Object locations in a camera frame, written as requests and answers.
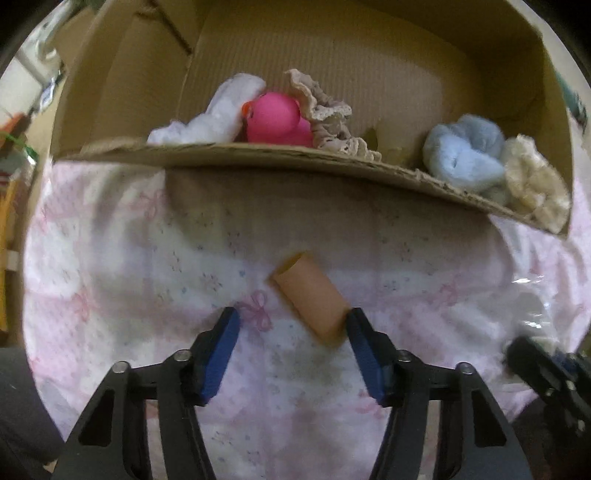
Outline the brown cardboard tube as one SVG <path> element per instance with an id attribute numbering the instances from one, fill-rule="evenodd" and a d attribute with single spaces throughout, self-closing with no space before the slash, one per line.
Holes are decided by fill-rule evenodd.
<path id="1" fill-rule="evenodd" d="M 271 278 L 319 341 L 325 345 L 342 342 L 351 307 L 308 252 L 288 259 Z"/>

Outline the beige lace scrunchie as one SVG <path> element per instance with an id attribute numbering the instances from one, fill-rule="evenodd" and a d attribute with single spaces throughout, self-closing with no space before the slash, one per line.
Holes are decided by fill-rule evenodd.
<path id="1" fill-rule="evenodd" d="M 297 100 L 301 114 L 311 124 L 315 148 L 373 163 L 382 162 L 380 152 L 370 150 L 362 137 L 353 136 L 349 131 L 353 109 L 348 103 L 325 93 L 318 81 L 300 70 L 290 69 L 284 73 L 290 83 L 290 95 Z"/>

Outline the clear plastic bag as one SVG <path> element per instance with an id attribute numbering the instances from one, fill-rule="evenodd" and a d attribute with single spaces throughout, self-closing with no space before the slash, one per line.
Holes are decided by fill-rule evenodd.
<path id="1" fill-rule="evenodd" d="M 559 335 L 544 280 L 545 277 L 540 274 L 516 274 L 510 286 L 511 313 L 520 335 L 555 348 L 559 344 Z"/>

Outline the cream fluffy cloth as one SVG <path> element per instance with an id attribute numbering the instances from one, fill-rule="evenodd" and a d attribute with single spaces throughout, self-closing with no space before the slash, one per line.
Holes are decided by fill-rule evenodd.
<path id="1" fill-rule="evenodd" d="M 543 229 L 559 234 L 570 217 L 571 194 L 562 176 L 538 151 L 535 140 L 525 135 L 507 139 L 501 161 L 511 205 Z"/>

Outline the light blue fluffy cloth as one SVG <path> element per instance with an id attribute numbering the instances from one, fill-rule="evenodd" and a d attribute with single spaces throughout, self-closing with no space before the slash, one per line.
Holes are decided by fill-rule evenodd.
<path id="1" fill-rule="evenodd" d="M 504 144 L 505 136 L 497 124 L 465 114 L 457 122 L 439 124 L 429 132 L 423 162 L 434 178 L 506 206 L 511 194 L 501 161 Z"/>

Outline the white sock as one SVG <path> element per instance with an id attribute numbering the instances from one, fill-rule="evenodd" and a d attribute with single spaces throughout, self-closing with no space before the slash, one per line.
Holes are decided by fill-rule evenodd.
<path id="1" fill-rule="evenodd" d="M 256 75 L 237 73 L 217 88 L 204 112 L 188 123 L 173 120 L 152 130 L 148 145 L 231 143 L 242 131 L 242 106 L 263 94 L 266 81 Z"/>

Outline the pink rubber duck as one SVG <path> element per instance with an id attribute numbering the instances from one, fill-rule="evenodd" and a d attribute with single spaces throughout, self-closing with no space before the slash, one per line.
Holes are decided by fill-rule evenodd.
<path id="1" fill-rule="evenodd" d="M 311 124 L 290 95 L 266 92 L 242 105 L 249 143 L 312 147 Z"/>

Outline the brown cardboard box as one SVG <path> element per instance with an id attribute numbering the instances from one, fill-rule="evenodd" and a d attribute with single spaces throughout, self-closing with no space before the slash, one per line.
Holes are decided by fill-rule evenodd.
<path id="1" fill-rule="evenodd" d="M 238 138 L 150 146 L 238 73 L 294 96 L 324 148 Z M 428 174 L 428 133 L 465 114 L 533 139 L 573 182 L 569 115 L 541 33 L 507 1 L 108 1 L 71 67 L 57 160 L 306 169 L 391 184 L 541 228 Z"/>

